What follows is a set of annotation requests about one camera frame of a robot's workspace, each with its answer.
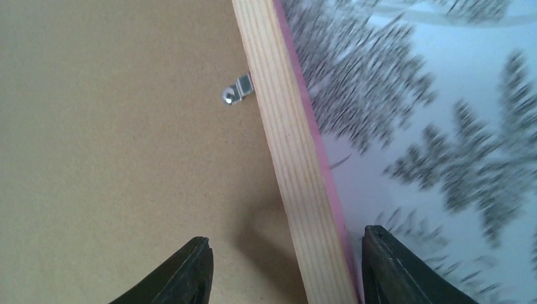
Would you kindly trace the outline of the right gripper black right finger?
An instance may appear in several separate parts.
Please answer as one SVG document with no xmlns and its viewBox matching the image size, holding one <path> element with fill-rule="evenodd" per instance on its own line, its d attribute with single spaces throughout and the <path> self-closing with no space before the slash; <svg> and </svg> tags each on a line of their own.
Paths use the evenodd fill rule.
<svg viewBox="0 0 537 304">
<path fill-rule="evenodd" d="M 444 280 L 381 225 L 362 238 L 363 300 L 366 304 L 475 304 Z"/>
</svg>

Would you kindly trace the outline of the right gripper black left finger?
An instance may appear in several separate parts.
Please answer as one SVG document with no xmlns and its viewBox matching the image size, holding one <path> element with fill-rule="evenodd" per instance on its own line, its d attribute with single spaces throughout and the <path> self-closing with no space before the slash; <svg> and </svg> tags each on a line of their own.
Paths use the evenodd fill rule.
<svg viewBox="0 0 537 304">
<path fill-rule="evenodd" d="M 209 239 L 197 236 L 111 304 L 208 304 L 213 270 Z"/>
</svg>

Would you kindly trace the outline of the pink picture frame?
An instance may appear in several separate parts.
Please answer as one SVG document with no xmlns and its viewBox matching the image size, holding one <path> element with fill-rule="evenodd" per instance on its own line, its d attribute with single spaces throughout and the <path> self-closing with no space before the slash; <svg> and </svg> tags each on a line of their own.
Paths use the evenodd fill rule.
<svg viewBox="0 0 537 304">
<path fill-rule="evenodd" d="M 108 303 L 195 236 L 212 303 L 346 303 L 298 264 L 231 1 L 1 2 L 1 302 Z"/>
</svg>

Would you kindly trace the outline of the floral patterned table mat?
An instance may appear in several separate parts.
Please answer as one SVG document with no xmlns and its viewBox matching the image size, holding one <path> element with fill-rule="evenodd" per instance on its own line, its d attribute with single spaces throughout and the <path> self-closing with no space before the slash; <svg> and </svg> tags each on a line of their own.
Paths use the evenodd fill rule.
<svg viewBox="0 0 537 304">
<path fill-rule="evenodd" d="M 536 2 L 282 1 L 364 292 L 381 225 L 478 303 L 536 302 Z"/>
</svg>

